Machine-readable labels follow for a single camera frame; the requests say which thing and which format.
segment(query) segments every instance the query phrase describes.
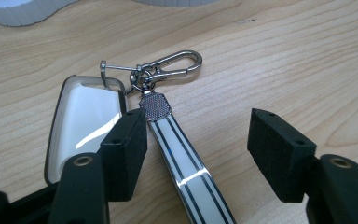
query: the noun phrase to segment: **carabiner clip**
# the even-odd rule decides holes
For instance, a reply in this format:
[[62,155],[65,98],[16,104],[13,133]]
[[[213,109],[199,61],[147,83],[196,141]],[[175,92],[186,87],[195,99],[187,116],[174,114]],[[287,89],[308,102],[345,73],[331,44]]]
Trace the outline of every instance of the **carabiner clip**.
[[[190,58],[194,60],[194,64],[185,69],[172,71],[164,71],[161,69],[161,67],[167,66],[184,58]],[[194,50],[181,50],[167,57],[155,60],[152,63],[144,63],[141,65],[141,69],[143,72],[147,73],[145,83],[151,84],[164,80],[168,77],[185,77],[187,74],[198,70],[201,64],[202,57],[199,53]]]

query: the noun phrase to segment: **black stripe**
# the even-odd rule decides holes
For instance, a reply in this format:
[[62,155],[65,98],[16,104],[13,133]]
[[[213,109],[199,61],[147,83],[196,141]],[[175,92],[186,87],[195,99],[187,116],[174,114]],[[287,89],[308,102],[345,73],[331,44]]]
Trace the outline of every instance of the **black stripe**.
[[[189,142],[188,139],[186,138],[185,134],[183,133],[183,131],[182,131],[181,128],[179,127],[179,125],[178,125],[178,123],[176,122],[176,120],[175,120],[175,118],[173,117],[173,115],[171,115],[171,119],[172,119],[173,122],[176,124],[176,127],[177,127],[177,129],[179,130],[179,132],[181,132],[182,136],[183,136],[183,137],[185,138],[185,140],[187,141],[188,145],[190,146],[190,150],[193,150],[194,155],[198,156],[196,150],[193,148],[193,146],[190,144],[190,142]],[[169,117],[167,117],[167,120],[168,120],[168,122],[170,123],[171,128],[172,128],[173,131],[175,132],[176,137],[179,139],[180,143],[182,144],[183,148],[185,149],[187,156],[190,157],[191,162],[193,163],[194,167],[195,167],[197,170],[200,170],[201,167],[198,167],[198,165],[197,165],[196,162],[194,161],[194,158],[190,155],[189,149],[186,147],[186,145],[185,145],[184,142],[182,141],[182,138],[179,136],[179,133],[178,133],[178,132],[175,130],[175,128],[173,127],[173,124],[171,123]],[[200,164],[203,165],[203,167],[205,167],[205,165],[202,163],[200,157],[197,157],[197,159],[199,159]],[[206,188],[208,189],[209,193],[212,195],[213,201],[214,201],[214,203],[216,204],[216,207],[217,207],[217,209],[219,210],[220,215],[223,217],[223,220],[225,220],[225,222],[228,223],[226,214],[223,212],[223,209],[222,209],[222,207],[220,206],[220,203],[217,201],[216,196],[215,196],[214,193],[212,192],[211,186],[210,186],[209,183],[206,181],[205,176],[204,176],[204,175],[201,175],[200,177],[201,177],[201,179],[202,179],[204,185],[205,185]],[[219,193],[219,190],[218,190],[218,188],[217,188],[216,186],[212,186],[212,187],[214,187],[215,190],[216,190],[216,192]],[[220,199],[222,200],[223,204],[226,205],[225,202],[224,202],[224,199],[223,199],[222,195],[219,194],[219,196],[220,196]]]
[[209,180],[211,181],[212,185],[214,186],[214,188],[216,189],[216,192],[217,194],[220,196],[221,200],[222,200],[222,203],[225,205],[226,209],[227,209],[227,212],[229,214],[229,216],[231,217],[231,220],[233,221],[233,223],[236,223],[235,222],[235,219],[234,219],[234,216],[232,216],[231,214],[231,211],[228,209],[228,205],[226,203],[226,201],[224,200],[223,198],[223,195],[220,193],[220,191],[218,190],[217,186],[216,186],[216,183],[214,183],[213,179],[212,178],[209,178]]
[[[154,124],[156,125],[156,128],[157,128],[157,130],[158,130],[158,134],[160,135],[160,137],[161,137],[161,139],[162,139],[162,141],[163,141],[163,144],[165,145],[165,147],[167,148],[167,150],[168,150],[168,152],[169,152],[169,154],[170,154],[170,156],[171,156],[171,159],[172,159],[172,161],[173,161],[173,164],[175,165],[175,168],[176,168],[176,170],[177,170],[179,176],[181,177],[181,179],[184,179],[184,176],[183,176],[183,174],[182,174],[182,171],[179,169],[179,165],[178,165],[178,163],[177,163],[175,157],[173,156],[173,154],[172,154],[172,152],[171,152],[171,149],[170,149],[170,146],[168,145],[167,140],[165,139],[165,137],[164,137],[164,135],[163,135],[161,129],[159,128],[158,124],[157,124],[156,122],[154,122]],[[187,184],[185,184],[185,188],[186,188],[186,191],[187,191],[187,193],[188,193],[188,196],[189,196],[190,199],[191,199],[191,202],[193,203],[194,207],[196,208],[197,214],[199,215],[199,217],[200,217],[200,219],[201,219],[201,222],[202,222],[202,223],[206,223],[205,220],[204,220],[204,218],[203,218],[203,216],[202,216],[202,213],[201,213],[201,211],[200,211],[200,208],[199,208],[199,206],[197,205],[197,202],[196,202],[196,200],[194,199],[194,196],[193,196],[193,194],[191,193],[190,189],[188,188],[188,185],[187,185]],[[196,223],[196,219],[194,218],[192,212],[190,212],[190,215],[191,215],[191,218],[193,219],[193,221]]]

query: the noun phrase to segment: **keychain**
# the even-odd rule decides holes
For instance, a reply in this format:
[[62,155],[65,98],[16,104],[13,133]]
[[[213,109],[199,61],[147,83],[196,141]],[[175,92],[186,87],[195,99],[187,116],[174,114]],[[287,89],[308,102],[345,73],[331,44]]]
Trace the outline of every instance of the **keychain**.
[[[187,69],[164,71],[161,67],[184,58],[194,60]],[[235,223],[223,196],[214,183],[200,156],[186,138],[173,117],[164,94],[154,91],[158,81],[168,77],[185,77],[200,69],[201,56],[193,50],[182,50],[152,63],[136,68],[106,65],[101,62],[101,78],[110,90],[106,68],[131,71],[131,88],[142,94],[139,106],[146,111],[146,119],[160,145],[162,156],[172,176],[172,181],[182,199],[192,223]]]

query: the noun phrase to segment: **black plastic jaw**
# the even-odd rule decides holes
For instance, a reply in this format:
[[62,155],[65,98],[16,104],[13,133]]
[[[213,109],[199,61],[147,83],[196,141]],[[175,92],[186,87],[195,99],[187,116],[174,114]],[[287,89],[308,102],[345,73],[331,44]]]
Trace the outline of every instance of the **black plastic jaw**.
[[132,198],[147,151],[146,119],[143,109],[127,112],[101,142],[98,154],[110,202]]
[[268,111],[253,109],[248,150],[278,198],[309,198],[310,223],[358,224],[358,164],[337,155],[314,157],[316,145]]
[[65,163],[48,218],[48,224],[56,223],[109,223],[98,154],[78,154]]

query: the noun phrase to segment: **key fob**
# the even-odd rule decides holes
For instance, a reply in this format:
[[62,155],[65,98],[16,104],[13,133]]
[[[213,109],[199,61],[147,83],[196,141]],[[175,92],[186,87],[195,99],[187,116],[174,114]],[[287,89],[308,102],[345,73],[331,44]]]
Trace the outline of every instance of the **key fob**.
[[62,84],[48,140],[45,179],[60,180],[65,162],[80,153],[97,152],[100,144],[127,111],[124,85],[107,78],[70,76]]

